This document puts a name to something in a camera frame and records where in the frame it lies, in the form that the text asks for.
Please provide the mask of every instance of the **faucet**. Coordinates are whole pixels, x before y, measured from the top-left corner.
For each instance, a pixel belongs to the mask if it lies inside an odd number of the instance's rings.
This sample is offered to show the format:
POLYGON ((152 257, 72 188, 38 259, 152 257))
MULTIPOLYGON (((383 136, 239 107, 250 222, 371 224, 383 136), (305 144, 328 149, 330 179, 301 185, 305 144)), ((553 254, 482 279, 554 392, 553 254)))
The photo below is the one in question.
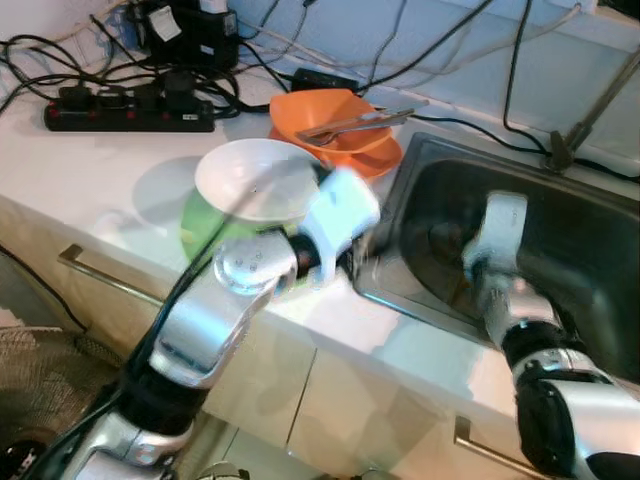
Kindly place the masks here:
POLYGON ((551 156, 542 163, 543 168, 553 173, 563 174, 571 166, 575 152, 587 139, 593 125, 600 118, 613 99, 620 93, 629 79, 640 66, 640 47, 630 55, 620 67, 604 93, 596 100, 585 117, 576 123, 566 137, 557 130, 551 132, 551 156))

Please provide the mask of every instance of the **power adapter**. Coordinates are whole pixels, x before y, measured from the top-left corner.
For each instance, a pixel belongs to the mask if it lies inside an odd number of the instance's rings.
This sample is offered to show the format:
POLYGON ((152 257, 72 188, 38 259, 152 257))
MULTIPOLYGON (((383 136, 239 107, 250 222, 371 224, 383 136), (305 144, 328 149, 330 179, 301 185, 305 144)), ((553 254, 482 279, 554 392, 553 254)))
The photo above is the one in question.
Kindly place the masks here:
POLYGON ((238 64, 238 20, 234 10, 209 13, 197 0, 138 0, 129 20, 140 47, 157 63, 210 65, 227 71, 238 64))
POLYGON ((348 88, 352 92, 358 89, 356 80, 350 78, 330 75, 328 73, 316 72, 307 68, 299 68, 291 77, 291 91, 315 90, 319 88, 348 88))

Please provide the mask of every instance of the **orange bowl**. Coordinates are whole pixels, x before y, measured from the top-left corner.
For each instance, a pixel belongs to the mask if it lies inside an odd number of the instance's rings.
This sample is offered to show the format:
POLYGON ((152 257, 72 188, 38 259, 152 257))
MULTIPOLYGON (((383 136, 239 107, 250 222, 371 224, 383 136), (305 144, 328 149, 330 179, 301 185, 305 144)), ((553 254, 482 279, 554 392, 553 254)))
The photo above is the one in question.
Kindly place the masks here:
POLYGON ((346 120, 375 109, 346 89, 303 90, 271 99, 269 113, 278 132, 287 141, 318 155, 363 153, 391 138, 391 129, 376 128, 338 135, 331 143, 316 147, 296 137, 296 132, 346 120))
MULTIPOLYGON (((275 127, 271 129, 269 138, 288 141, 275 127)), ((392 137, 363 153, 325 153, 304 148, 316 155, 325 166, 351 167, 366 180, 384 175, 402 160, 402 148, 392 137)))

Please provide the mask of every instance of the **wall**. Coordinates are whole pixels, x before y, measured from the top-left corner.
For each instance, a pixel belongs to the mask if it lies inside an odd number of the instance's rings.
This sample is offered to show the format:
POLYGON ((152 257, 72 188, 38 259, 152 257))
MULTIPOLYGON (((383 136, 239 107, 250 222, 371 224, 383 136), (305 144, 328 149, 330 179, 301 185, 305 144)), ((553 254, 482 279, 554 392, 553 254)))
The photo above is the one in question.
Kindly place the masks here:
POLYGON ((21 33, 56 37, 78 23, 85 23, 90 13, 103 10, 114 0, 5 0, 0 16, 0 39, 21 33))
MULTIPOLYGON (((100 61, 107 54, 108 42, 93 26, 89 25, 89 15, 98 15, 118 0, 22 0, 12 1, 0 6, 0 40, 8 40, 14 35, 33 34, 49 39, 66 37, 77 32, 71 38, 60 42, 80 63, 90 65, 100 61)), ((107 25, 114 26, 115 17, 101 17, 107 25)), ((47 75, 54 72, 68 72, 64 66, 45 57, 14 47, 14 61, 30 77, 47 75)), ((18 84, 14 76, 0 64, 0 102, 18 84)))
MULTIPOLYGON (((281 0, 267 27, 290 37, 300 18, 301 3, 300 0, 281 0)), ((381 63, 408 63, 466 15, 467 6, 478 3, 477 0, 408 0, 400 32, 381 63)), ((231 0, 230 4, 241 19, 257 24, 271 0, 231 0)), ((400 0, 318 0, 309 9, 299 42, 342 62, 370 60, 392 30, 399 5, 400 0)), ((514 36, 523 6, 523 0, 497 1, 490 7, 490 13, 481 14, 473 22, 455 58, 514 36)), ((566 12, 567 9, 547 0, 535 0, 530 21, 533 25, 543 25, 566 12)), ((628 51, 640 43, 634 40, 640 39, 640 28, 633 23, 625 22, 624 29, 617 29, 616 24, 610 22, 599 28, 602 22, 592 20, 592 16, 578 14, 558 31, 526 42, 521 49, 510 118, 514 123, 531 127, 532 133, 545 144, 548 144, 548 132, 557 129, 566 134, 584 116, 615 75, 628 51), (591 36, 599 43, 585 39, 591 36)), ((260 35, 255 42, 267 47, 282 45, 267 35, 260 35)), ((423 65, 439 67, 455 43, 455 39, 446 43, 423 65)), ((511 48, 500 50, 455 73, 436 77, 413 91, 444 102, 441 107, 453 106, 458 110, 458 116, 475 117, 496 131, 501 128, 498 119, 504 104, 511 52, 511 48)), ((283 60, 275 66, 292 70, 297 65, 283 60)), ((357 70, 366 75, 369 67, 357 70)), ((380 67, 377 76, 391 70, 380 67)), ((425 75, 407 74, 392 85, 415 83, 425 75)), ((377 89, 371 98, 384 98, 384 93, 384 89, 377 89)), ((437 114, 436 106, 432 110, 425 109, 424 113, 437 114)), ((640 73, 636 73, 578 153, 608 161, 619 171, 638 175, 639 128, 640 73)), ((496 133, 508 138, 504 131, 496 133)), ((516 141, 523 145, 527 142, 517 138, 516 141)))

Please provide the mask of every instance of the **metal fork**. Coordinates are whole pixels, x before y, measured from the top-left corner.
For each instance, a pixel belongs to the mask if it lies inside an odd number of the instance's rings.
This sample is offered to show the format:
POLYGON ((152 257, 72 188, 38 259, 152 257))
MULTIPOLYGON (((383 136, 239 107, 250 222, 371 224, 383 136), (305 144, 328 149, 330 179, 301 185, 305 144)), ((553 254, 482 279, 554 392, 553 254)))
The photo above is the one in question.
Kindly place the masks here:
POLYGON ((321 127, 296 132, 296 137, 315 147, 322 147, 331 143, 342 133, 402 125, 407 121, 409 115, 414 112, 415 109, 413 108, 394 108, 365 113, 364 115, 329 123, 321 127))

